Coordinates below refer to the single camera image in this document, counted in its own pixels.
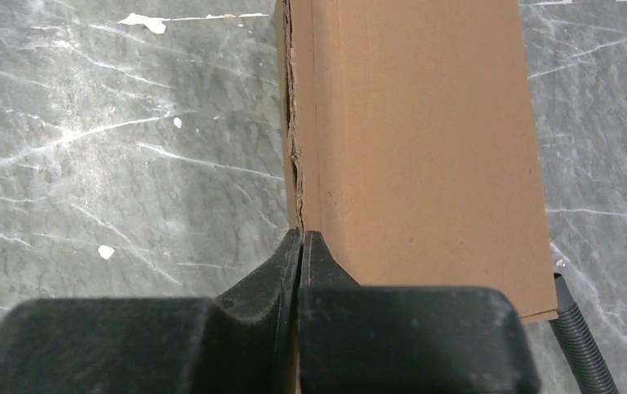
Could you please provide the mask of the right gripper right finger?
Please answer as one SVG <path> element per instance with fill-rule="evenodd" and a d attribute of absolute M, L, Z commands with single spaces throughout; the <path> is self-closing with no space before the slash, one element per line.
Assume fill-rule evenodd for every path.
<path fill-rule="evenodd" d="M 304 393 L 537 393 L 523 324 L 477 286 L 363 286 L 305 235 L 298 294 Z"/>

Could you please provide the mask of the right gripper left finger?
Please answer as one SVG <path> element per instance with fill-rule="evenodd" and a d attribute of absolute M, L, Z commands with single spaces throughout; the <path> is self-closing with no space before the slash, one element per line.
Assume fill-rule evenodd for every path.
<path fill-rule="evenodd" d="M 0 393 L 292 393 L 301 235 L 213 298 L 38 299 L 0 322 Z"/>

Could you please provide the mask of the brown cardboard box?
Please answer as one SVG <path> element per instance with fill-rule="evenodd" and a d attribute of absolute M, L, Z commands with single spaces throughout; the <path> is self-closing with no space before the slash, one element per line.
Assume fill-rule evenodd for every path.
<path fill-rule="evenodd" d="M 516 1 L 278 1 L 291 227 L 360 284 L 485 286 L 556 315 Z"/>

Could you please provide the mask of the black foam tube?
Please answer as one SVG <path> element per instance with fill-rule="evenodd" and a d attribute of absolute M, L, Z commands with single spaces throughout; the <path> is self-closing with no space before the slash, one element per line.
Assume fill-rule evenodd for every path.
<path fill-rule="evenodd" d="M 615 380 L 564 277 L 554 274 L 557 317 L 551 329 L 582 393 L 618 394 Z"/>

